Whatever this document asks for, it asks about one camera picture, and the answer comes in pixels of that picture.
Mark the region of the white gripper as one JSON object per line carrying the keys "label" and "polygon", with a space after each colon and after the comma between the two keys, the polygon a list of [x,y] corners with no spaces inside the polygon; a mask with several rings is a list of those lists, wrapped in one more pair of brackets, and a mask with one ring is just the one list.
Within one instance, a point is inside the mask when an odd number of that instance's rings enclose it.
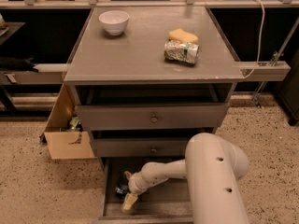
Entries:
{"label": "white gripper", "polygon": [[146,179],[140,172],[132,174],[129,171],[125,171],[124,175],[126,179],[129,180],[128,186],[129,190],[132,193],[126,194],[121,210],[123,212],[128,212],[133,208],[134,204],[137,202],[137,195],[141,195],[149,188],[149,183],[146,181]]}

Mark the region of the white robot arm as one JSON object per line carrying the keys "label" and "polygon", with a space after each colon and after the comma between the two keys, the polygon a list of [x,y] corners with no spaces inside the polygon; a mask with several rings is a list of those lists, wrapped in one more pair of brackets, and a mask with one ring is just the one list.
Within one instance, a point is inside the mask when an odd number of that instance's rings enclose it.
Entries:
{"label": "white robot arm", "polygon": [[170,178],[185,179],[194,224],[249,224],[237,181],[249,171],[245,152],[212,133],[192,137],[185,158],[169,163],[148,162],[127,174],[128,189],[122,209],[130,210],[148,189]]}

